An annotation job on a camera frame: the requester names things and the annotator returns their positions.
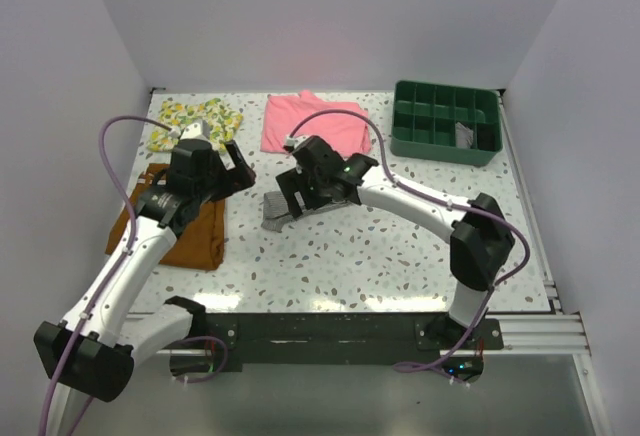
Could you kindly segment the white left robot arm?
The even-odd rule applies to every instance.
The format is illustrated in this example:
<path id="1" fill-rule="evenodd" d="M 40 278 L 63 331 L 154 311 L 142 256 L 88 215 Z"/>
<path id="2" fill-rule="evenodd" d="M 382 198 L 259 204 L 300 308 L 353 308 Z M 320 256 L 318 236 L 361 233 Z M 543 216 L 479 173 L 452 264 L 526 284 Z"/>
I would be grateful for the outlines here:
<path id="1" fill-rule="evenodd" d="M 139 194 L 134 219 L 90 289 L 60 322 L 44 322 L 36 330 L 34 343 L 48 377 L 110 402 L 156 351 L 175 342 L 196 348 L 205 341 L 205 307 L 179 296 L 167 299 L 141 329 L 122 329 L 147 279 L 202 207 L 254 185 L 255 172 L 236 142 L 225 148 L 232 167 L 202 139 L 187 138 L 174 147 L 169 166 Z"/>

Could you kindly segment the grey striped underwear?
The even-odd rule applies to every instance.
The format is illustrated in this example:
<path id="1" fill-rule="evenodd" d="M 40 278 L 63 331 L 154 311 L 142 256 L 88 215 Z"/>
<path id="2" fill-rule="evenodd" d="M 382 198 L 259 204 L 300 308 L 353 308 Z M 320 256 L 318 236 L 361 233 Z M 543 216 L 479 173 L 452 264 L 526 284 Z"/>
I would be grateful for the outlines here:
<path id="1" fill-rule="evenodd" d="M 349 205 L 348 202 L 329 202 L 327 205 L 318 209 L 307 209 L 300 196 L 297 196 L 297 200 L 302 209 L 302 215 L 298 217 L 299 219 L 344 208 Z M 281 233 L 287 224 L 297 220 L 298 218 L 294 217 L 290 213 L 287 202 L 281 192 L 270 191 L 263 195 L 262 229 L 270 232 Z"/>

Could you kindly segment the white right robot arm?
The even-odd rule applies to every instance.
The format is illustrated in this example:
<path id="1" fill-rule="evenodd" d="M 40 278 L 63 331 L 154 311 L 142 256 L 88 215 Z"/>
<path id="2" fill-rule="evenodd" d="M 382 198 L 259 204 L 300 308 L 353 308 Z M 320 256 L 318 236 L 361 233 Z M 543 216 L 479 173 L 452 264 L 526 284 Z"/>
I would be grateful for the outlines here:
<path id="1" fill-rule="evenodd" d="M 288 136 L 284 149 L 295 167 L 276 181 L 293 218 L 339 203 L 367 206 L 412 222 L 448 244 L 456 288 L 441 330 L 459 349 L 480 338 L 481 306 L 515 244 L 494 198 L 447 196 L 393 175 L 369 156 L 355 153 L 345 159 L 319 136 Z"/>

